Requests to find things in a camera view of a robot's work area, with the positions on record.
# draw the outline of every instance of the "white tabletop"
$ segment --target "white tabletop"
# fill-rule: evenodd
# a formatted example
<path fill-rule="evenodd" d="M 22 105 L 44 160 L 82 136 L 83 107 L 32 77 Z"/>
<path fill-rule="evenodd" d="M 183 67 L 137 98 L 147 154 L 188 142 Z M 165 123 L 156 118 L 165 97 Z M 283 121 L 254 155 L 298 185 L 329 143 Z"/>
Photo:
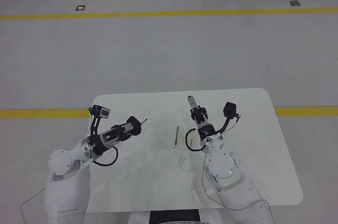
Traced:
<path fill-rule="evenodd" d="M 206 197 L 200 178 L 204 153 L 190 152 L 184 134 L 196 128 L 190 118 L 189 95 L 205 107 L 216 129 L 225 121 L 227 101 L 242 115 L 224 134 L 223 150 L 239 156 L 262 196 L 272 206 L 294 205 L 303 193 L 269 94 L 260 88 L 188 92 L 117 94 L 96 97 L 93 104 L 111 109 L 98 132 L 123 124 L 131 115 L 142 121 L 142 133 L 119 143 L 117 162 L 110 167 L 91 164 L 91 197 L 87 212 L 127 212 L 218 208 Z M 180 127 L 175 147 L 176 129 Z M 199 147 L 194 138 L 193 147 Z M 111 162 L 109 150 L 98 161 Z M 215 195 L 208 181 L 208 193 Z"/>

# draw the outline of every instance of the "black wire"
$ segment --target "black wire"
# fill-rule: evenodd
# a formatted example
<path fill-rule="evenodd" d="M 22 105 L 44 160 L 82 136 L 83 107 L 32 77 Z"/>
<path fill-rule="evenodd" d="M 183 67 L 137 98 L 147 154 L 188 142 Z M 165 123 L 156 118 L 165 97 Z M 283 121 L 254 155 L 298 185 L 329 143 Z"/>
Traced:
<path fill-rule="evenodd" d="M 93 161 L 93 163 L 97 164 L 99 166 L 111 166 L 111 165 L 113 165 L 117 161 L 117 158 L 118 158 L 118 149 L 115 146 L 112 146 L 112 147 L 115 149 L 115 152 L 116 152 L 116 156 L 115 156 L 115 159 L 114 159 L 113 162 L 111 162 L 110 164 L 101 164 L 99 162 Z"/>
<path fill-rule="evenodd" d="M 224 123 L 223 127 L 221 129 L 217 130 L 216 132 L 214 132 L 214 134 L 218 134 L 218 133 L 222 134 L 226 130 L 227 125 L 229 124 L 229 121 L 230 121 L 230 119 L 227 118 L 225 120 L 225 123 Z"/>
<path fill-rule="evenodd" d="M 192 132 L 192 131 L 194 131 L 194 130 L 195 130 L 195 128 L 192 128 L 192 129 L 190 129 L 188 132 L 186 132 L 186 135 L 185 135 L 185 144 L 186 144 L 187 148 L 188 148 L 190 151 L 192 151 L 192 152 L 199 152 L 199 151 L 204 150 L 204 148 L 206 147 L 206 145 L 203 146 L 202 148 L 198 149 L 198 150 L 195 150 L 195 149 L 190 148 L 189 144 L 187 143 L 187 137 L 188 137 L 189 133 Z"/>

